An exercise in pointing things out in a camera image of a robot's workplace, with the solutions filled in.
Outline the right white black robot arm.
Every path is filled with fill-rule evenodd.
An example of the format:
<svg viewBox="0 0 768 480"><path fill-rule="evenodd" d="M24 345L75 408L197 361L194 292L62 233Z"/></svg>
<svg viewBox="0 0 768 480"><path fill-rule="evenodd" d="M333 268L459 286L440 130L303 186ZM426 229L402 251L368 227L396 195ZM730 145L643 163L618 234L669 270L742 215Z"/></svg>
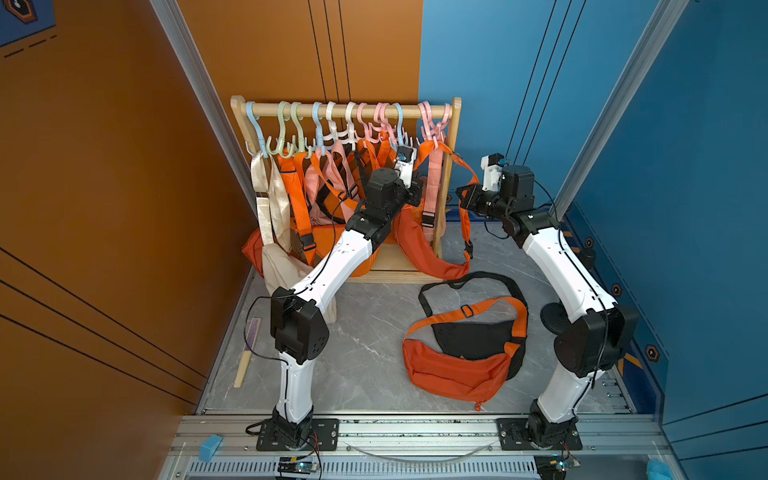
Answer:
<svg viewBox="0 0 768 480"><path fill-rule="evenodd" d="M544 273L567 321L554 340L558 365L526 422L535 447L560 447L576 432L576 409L588 390L624 357L639 315L592 277L568 245L556 211L536 208L537 182L528 167L494 164L482 171L482 183L458 188L461 208L501 222Z"/></svg>

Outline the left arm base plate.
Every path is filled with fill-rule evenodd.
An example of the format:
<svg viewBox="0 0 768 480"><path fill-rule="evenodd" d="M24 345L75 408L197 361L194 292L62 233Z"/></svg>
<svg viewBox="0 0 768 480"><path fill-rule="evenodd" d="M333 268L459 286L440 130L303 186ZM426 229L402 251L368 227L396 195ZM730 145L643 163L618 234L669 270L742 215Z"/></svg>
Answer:
<svg viewBox="0 0 768 480"><path fill-rule="evenodd" d="M335 451L339 426L338 418L309 418L293 424L277 416L260 426L256 449L277 452L305 451L315 447L321 452Z"/></svg>

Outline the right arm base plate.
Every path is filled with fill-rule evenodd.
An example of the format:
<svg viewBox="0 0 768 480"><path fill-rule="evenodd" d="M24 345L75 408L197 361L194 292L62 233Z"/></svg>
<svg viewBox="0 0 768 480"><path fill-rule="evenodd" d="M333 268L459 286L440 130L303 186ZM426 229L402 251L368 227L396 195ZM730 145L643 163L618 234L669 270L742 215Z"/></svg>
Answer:
<svg viewBox="0 0 768 480"><path fill-rule="evenodd" d="M578 418L561 423L548 422L544 417L499 418L496 420L498 438L504 451L569 450L583 449L576 428Z"/></svg>

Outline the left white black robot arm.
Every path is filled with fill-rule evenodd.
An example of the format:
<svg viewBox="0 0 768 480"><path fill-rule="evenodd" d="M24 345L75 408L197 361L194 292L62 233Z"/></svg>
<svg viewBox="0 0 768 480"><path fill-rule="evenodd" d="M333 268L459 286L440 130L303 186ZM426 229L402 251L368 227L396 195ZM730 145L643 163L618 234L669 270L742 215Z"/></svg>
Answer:
<svg viewBox="0 0 768 480"><path fill-rule="evenodd" d="M293 287L279 287L271 295L270 333L281 361L280 397L272 421L293 442L309 436L314 362L329 340L325 314L331 301L390 235L403 207L417 206L421 195L422 187L413 179L412 166L373 171L366 198L328 255Z"/></svg>

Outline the black sling bag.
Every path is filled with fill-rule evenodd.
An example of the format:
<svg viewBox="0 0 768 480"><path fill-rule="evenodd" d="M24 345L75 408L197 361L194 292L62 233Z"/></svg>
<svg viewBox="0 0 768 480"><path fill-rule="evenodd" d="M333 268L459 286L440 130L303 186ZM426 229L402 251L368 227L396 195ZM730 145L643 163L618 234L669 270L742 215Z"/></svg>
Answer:
<svg viewBox="0 0 768 480"><path fill-rule="evenodd" d="M445 280L422 286L418 294L418 301L424 313L431 316L433 311L426 298L428 290L442 285L459 290L468 282L476 279L494 280L503 284L509 297L521 302L523 313L518 313L515 319L497 323L469 321L466 312L471 311L473 315L476 315L479 314L479 308L465 304L460 307L464 320L460 320L457 325L433 325L432 330L443 353L465 360L487 360L493 354L501 354L507 343L517 346L517 349L511 354L510 366L507 368L506 379L509 380L517 375L523 365L528 334L528 304L513 279L497 273L472 272L456 280Z"/></svg>

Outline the bright orange sling bag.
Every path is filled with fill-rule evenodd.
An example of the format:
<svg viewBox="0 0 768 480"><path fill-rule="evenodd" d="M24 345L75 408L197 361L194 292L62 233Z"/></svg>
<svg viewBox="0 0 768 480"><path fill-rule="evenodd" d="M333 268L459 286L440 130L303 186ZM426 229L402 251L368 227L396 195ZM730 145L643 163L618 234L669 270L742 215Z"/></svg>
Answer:
<svg viewBox="0 0 768 480"><path fill-rule="evenodd" d="M297 153L291 157L281 155L278 157L278 167L286 183L291 203L291 229L294 236L292 252L307 265L314 267L327 256L351 218L343 225L332 224L318 227L310 225L304 191L305 160L308 154L311 153ZM359 150L346 152L346 154L360 189L359 207L365 199L364 183L372 171L379 167L379 164L369 154Z"/></svg>

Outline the dark orange sling bag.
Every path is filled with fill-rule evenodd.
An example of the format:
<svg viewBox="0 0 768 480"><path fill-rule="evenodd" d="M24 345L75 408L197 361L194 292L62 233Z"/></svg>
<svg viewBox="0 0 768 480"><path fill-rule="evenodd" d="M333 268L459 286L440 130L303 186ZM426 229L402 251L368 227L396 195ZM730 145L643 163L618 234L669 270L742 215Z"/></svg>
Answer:
<svg viewBox="0 0 768 480"><path fill-rule="evenodd" d="M523 313L520 301L509 296L483 300L470 307L478 307L479 314L467 311L469 321L485 313L491 307L505 303L518 313ZM407 331L402 343L405 367L412 384L434 395L472 402L479 410L507 381L507 368L511 354L517 349L507 343L501 354L493 354L487 360L465 360L442 352L435 339L432 326L455 324L464 320L460 308L432 315L415 322Z"/></svg>
<svg viewBox="0 0 768 480"><path fill-rule="evenodd" d="M460 156L444 142L439 143L438 146L444 152L444 155L448 155L451 158L453 163L467 169L471 173L472 179L468 184L479 184L474 170ZM422 208L423 195L419 206L406 206L394 222L394 238L405 257L418 271L435 278L456 280L468 274L474 253L471 241L469 212L460 207L458 209L461 233L464 240L464 262L455 264L439 258L433 250L432 242L434 240L432 242L426 240L421 225Z"/></svg>

